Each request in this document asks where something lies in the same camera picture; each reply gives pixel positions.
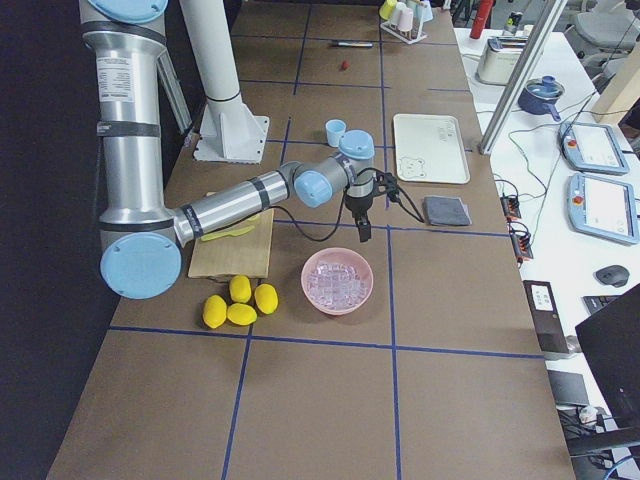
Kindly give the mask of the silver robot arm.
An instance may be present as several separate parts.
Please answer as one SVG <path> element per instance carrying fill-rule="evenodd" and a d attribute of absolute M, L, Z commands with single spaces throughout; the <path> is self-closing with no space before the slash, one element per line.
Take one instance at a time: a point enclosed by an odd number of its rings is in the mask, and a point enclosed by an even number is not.
<path fill-rule="evenodd" d="M 362 130 L 341 134 L 335 152 L 316 164 L 289 162 L 176 209 L 163 194 L 158 96 L 165 93 L 179 127 L 191 116 L 166 45 L 163 1 L 83 1 L 82 37 L 96 57 L 108 206 L 100 216 L 100 270 L 130 299 L 168 290 L 182 268 L 181 249 L 296 197 L 319 207 L 341 195 L 360 238 L 370 236 L 374 142 Z"/>

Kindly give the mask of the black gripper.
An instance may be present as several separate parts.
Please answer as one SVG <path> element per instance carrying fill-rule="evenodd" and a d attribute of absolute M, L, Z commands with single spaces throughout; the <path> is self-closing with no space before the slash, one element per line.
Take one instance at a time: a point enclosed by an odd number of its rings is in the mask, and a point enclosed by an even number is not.
<path fill-rule="evenodd" d="M 351 212 L 358 230 L 359 241 L 365 243 L 371 239 L 371 223 L 367 212 L 374 199 L 374 183 L 352 185 L 345 191 L 345 206 Z"/>

